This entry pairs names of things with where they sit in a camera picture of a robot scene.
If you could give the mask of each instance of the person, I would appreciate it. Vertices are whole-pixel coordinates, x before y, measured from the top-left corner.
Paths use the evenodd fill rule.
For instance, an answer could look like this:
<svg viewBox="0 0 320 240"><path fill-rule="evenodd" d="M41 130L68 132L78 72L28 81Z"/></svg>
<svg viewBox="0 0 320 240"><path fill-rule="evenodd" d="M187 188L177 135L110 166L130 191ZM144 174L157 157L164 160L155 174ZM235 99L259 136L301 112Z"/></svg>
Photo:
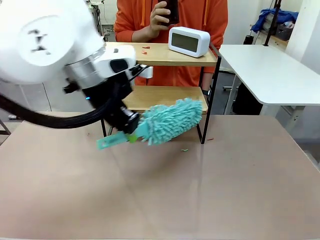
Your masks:
<svg viewBox="0 0 320 240"><path fill-rule="evenodd" d="M178 0L180 22L169 27L161 24L169 22L165 17L170 14L166 6L167 2L158 0L117 0L118 12L114 24L116 41L168 43L170 28L187 27L208 32L212 44L220 48L228 25L227 0ZM203 92L208 93L214 71L214 67L204 68ZM200 72L200 67L155 66L153 78L147 81L137 77L135 84L196 87L199 85Z"/></svg>

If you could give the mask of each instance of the black bag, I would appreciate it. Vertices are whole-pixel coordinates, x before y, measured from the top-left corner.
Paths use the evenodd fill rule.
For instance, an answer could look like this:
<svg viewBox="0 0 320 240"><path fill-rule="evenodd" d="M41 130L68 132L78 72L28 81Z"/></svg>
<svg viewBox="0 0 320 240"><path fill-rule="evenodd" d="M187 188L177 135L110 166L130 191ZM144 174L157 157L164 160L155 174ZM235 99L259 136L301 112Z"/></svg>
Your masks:
<svg viewBox="0 0 320 240"><path fill-rule="evenodd" d="M238 115L260 115L263 105L256 100L248 88L241 83L233 104L233 112Z"/></svg>

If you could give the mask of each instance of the teal microfiber duster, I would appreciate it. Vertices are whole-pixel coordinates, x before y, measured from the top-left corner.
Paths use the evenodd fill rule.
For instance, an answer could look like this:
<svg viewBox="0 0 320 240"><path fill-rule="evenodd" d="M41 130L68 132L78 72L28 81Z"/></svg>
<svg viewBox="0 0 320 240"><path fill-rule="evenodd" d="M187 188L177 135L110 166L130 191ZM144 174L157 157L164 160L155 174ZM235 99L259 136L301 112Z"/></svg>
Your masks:
<svg viewBox="0 0 320 240"><path fill-rule="evenodd" d="M99 149L125 142L135 142L138 138L148 141L148 145L159 145L195 127L202 119L202 102L186 98L175 105L156 105L142 114L139 126L133 135L118 132L97 141Z"/></svg>

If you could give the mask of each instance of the sleeve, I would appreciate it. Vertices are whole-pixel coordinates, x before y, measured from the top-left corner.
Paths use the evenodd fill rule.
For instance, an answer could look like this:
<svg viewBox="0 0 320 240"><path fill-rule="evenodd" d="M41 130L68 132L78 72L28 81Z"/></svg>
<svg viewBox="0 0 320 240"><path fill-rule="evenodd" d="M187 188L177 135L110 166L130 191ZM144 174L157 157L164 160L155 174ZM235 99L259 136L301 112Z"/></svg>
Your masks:
<svg viewBox="0 0 320 240"><path fill-rule="evenodd" d="M211 43L219 50L224 41L224 34L228 25L228 1L211 0L208 11L204 30L211 35ZM205 67L204 72L213 74L215 67Z"/></svg>
<svg viewBox="0 0 320 240"><path fill-rule="evenodd" d="M132 42L132 35L135 31L134 16L131 1L117 0L118 12L116 13L114 32L117 42Z"/></svg>

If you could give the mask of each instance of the clock screen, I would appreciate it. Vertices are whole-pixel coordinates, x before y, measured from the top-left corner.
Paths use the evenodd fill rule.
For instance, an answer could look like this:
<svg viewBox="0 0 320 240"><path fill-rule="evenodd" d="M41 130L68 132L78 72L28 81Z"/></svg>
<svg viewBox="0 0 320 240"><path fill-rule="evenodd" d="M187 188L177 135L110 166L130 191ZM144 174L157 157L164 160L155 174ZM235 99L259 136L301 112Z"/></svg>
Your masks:
<svg viewBox="0 0 320 240"><path fill-rule="evenodd" d="M177 33L172 34L172 40L171 40L172 46L180 49L186 49L196 53L198 49L198 42L199 40L197 38L184 36Z"/></svg>

